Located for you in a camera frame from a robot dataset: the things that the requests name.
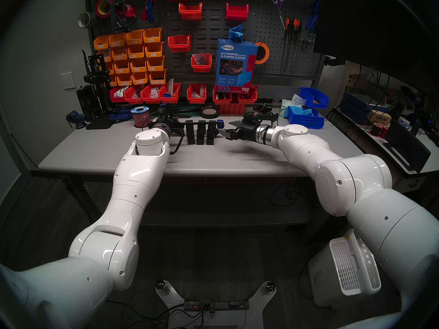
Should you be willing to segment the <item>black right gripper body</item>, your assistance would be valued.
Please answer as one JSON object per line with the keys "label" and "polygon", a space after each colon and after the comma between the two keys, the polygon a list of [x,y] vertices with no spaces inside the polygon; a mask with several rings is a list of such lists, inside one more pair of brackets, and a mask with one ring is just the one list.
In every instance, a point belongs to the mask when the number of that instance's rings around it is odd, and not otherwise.
{"label": "black right gripper body", "polygon": [[235,129],[235,139],[233,140],[247,140],[252,142],[257,142],[257,130],[260,124],[253,125],[243,122],[242,126],[236,126]]}

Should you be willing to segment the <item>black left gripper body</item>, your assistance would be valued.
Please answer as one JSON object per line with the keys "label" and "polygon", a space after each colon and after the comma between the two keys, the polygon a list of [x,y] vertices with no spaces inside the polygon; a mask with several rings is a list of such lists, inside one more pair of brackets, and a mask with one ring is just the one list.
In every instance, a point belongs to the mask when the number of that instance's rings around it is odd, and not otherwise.
{"label": "black left gripper body", "polygon": [[178,118],[168,118],[165,123],[171,130],[171,135],[182,135],[184,133],[185,124],[180,122]]}

